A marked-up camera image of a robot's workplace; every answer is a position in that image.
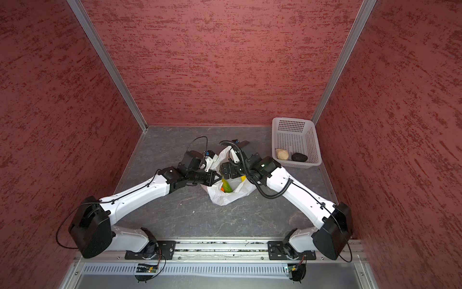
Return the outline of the green fruit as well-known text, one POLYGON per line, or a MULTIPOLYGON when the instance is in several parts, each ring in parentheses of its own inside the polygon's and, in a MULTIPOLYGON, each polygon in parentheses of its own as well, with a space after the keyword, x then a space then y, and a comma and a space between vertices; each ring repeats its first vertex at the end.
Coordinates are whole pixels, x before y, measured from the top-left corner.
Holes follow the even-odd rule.
POLYGON ((224 193, 232 193, 233 192, 233 188, 231 187, 231 185, 225 179, 222 179, 221 182, 222 182, 221 191, 223 191, 224 193))

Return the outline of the white plastic bag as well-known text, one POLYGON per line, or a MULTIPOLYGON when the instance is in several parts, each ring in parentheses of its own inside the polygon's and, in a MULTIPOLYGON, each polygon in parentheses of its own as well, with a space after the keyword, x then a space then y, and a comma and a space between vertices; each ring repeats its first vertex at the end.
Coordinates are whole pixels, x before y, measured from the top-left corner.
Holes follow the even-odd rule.
MULTIPOLYGON (((230 153, 231 149, 232 149, 231 146, 227 146, 219 154, 217 154, 218 161, 216 161, 212 165, 209 171, 216 171, 218 174, 220 174, 219 167, 221 163, 228 161, 228 157, 232 155, 230 153)), ((215 205, 219 205, 219 206, 228 205, 238 199, 241 199, 243 197, 250 195, 252 192, 256 190, 256 186, 253 185, 251 182, 249 182, 246 177, 228 179, 227 182, 233 188, 232 193, 224 193, 223 191, 221 191, 221 185, 222 185, 221 181, 215 183, 211 187, 202 185, 202 188, 208 193, 211 201, 215 205)))

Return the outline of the beige round fruit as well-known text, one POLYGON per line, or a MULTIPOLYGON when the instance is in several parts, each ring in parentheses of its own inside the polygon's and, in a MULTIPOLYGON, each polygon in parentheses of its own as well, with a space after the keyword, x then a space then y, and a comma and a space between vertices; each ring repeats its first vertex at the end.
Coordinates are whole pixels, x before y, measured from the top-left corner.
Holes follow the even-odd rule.
POLYGON ((279 160, 289 160, 290 154, 285 149, 276 149, 276 155, 279 160))

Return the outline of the dark avocado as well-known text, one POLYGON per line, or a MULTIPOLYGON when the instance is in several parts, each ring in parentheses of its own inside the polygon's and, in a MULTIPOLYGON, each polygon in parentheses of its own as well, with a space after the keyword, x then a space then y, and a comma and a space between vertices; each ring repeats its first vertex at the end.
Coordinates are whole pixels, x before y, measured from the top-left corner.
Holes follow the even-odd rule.
POLYGON ((294 153, 292 154, 291 156, 291 160, 292 161, 295 161, 295 162, 301 162, 301 163, 304 163, 308 160, 308 156, 307 155, 304 155, 302 153, 294 153))

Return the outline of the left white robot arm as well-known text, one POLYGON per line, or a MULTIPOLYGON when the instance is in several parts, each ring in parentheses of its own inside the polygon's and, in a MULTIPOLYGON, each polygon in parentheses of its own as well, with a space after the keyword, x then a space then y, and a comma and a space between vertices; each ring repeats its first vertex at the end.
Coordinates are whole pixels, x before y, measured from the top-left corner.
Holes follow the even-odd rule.
POLYGON ((82 257, 94 258, 106 251, 126 251, 150 260, 158 257, 159 245, 146 228, 127 229, 117 223, 129 213, 187 186, 212 186, 221 181, 215 171, 182 171, 168 167, 147 181, 112 196, 86 198, 76 209, 68 228, 82 257))

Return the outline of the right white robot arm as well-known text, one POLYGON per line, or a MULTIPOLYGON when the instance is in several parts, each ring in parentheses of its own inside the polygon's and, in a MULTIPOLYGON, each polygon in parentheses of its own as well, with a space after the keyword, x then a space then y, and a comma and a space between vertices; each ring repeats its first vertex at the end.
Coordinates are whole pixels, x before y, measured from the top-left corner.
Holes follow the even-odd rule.
POLYGON ((266 157, 253 166, 249 161, 225 162, 219 167, 225 179, 246 177, 267 199, 284 197, 312 223, 308 229, 294 229, 286 235, 284 254, 295 259, 305 251, 322 253, 337 260, 353 234, 351 209, 317 195, 297 181, 279 162, 266 157))

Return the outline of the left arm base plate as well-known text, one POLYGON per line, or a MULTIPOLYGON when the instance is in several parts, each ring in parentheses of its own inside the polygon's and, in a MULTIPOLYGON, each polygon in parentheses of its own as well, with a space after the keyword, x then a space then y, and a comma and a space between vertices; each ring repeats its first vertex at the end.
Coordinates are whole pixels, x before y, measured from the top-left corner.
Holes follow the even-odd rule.
POLYGON ((176 241, 150 241, 141 252, 126 251, 125 260, 171 260, 176 247, 176 241))

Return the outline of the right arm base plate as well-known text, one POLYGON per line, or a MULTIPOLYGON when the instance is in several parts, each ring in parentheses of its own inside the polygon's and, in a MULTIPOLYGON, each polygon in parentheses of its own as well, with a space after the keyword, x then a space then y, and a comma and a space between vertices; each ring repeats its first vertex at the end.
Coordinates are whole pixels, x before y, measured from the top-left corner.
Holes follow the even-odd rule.
POLYGON ((316 260, 314 250, 297 252, 289 243, 283 241, 269 241, 268 256, 271 261, 312 261, 316 260))

